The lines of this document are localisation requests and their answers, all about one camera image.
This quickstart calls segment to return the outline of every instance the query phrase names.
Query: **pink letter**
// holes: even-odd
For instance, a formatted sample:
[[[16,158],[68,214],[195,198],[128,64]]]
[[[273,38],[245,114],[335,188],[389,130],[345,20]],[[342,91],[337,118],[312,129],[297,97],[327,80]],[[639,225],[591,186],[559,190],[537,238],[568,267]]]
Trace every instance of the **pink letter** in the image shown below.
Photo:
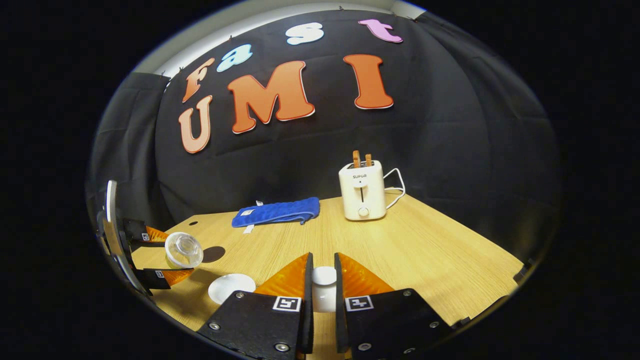
[[[358,24],[366,25],[369,28],[369,30],[371,30],[371,33],[373,35],[375,35],[378,38],[381,38],[384,41],[402,42],[402,38],[401,37],[396,37],[394,35],[391,35],[387,31],[387,29],[393,30],[391,25],[382,24],[380,21],[378,21],[376,19],[358,21]]]

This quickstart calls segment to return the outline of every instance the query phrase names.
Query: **white cup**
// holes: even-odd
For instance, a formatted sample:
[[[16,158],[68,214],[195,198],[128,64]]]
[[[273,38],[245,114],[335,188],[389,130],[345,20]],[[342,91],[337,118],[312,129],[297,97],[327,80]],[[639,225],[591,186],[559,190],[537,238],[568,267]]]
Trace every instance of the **white cup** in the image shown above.
[[[332,266],[319,266],[314,269],[311,286],[314,311],[316,313],[335,312],[335,285],[337,274]]]

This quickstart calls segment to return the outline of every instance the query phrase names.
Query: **black fabric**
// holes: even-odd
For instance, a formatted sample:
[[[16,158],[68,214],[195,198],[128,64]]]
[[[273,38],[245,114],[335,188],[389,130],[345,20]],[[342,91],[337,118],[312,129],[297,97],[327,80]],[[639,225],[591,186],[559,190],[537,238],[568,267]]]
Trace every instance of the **black fabric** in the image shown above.
[[[383,41],[359,20],[393,27],[401,44]],[[320,22],[324,37],[291,46],[285,31]],[[251,44],[253,56],[220,73],[229,51]],[[343,57],[372,54],[394,105],[361,110],[355,75]],[[186,76],[215,58],[200,89],[182,103]],[[227,85],[250,74],[266,85],[273,69],[303,60],[307,118],[235,135],[234,98]],[[212,95],[211,139],[190,154],[180,139],[179,115]],[[274,112],[278,109],[276,102]],[[354,149],[372,153],[385,171],[397,167],[407,193],[453,217],[522,259],[557,223],[560,169],[550,122],[518,75],[485,45],[426,12],[416,22],[374,12],[327,11],[282,19],[203,54],[169,84],[160,104],[156,138],[158,179],[176,221],[197,213],[236,211],[255,200],[283,202],[340,196],[337,172]],[[397,180],[387,183],[398,185]]]
[[[158,187],[154,150],[158,106],[169,80],[134,72],[111,98],[87,168],[85,195],[94,228],[109,180],[118,182],[118,216],[142,220],[157,229],[175,224]]]

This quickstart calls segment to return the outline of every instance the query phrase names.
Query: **white cable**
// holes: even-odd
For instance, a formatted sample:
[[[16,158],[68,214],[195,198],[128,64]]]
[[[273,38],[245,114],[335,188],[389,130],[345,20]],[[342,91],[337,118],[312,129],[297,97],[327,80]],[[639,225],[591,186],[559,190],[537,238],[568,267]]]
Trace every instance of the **white cable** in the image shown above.
[[[400,188],[386,188],[385,190],[402,190],[402,194],[400,194],[400,196],[396,197],[395,200],[393,200],[393,202],[389,205],[387,205],[387,209],[390,208],[391,206],[393,206],[398,199],[400,199],[401,197],[403,197],[406,194],[406,188],[404,187],[404,181],[402,180],[402,175],[400,175],[400,170],[398,170],[398,168],[394,168],[393,170],[391,170],[390,172],[387,172],[387,174],[385,176],[382,177],[382,179],[386,179],[387,176],[389,176],[389,174],[391,174],[393,171],[397,171],[398,172],[398,177],[400,178],[400,183],[402,184],[402,189]]]

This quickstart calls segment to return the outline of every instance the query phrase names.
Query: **white toaster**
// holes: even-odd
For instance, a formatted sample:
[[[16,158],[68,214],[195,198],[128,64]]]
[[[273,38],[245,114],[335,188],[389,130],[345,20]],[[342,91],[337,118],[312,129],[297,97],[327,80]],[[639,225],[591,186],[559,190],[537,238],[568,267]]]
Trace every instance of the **white toaster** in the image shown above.
[[[349,220],[373,220],[385,216],[385,183],[382,164],[372,160],[372,166],[360,162],[356,168],[348,163],[338,172],[344,204],[344,217]]]

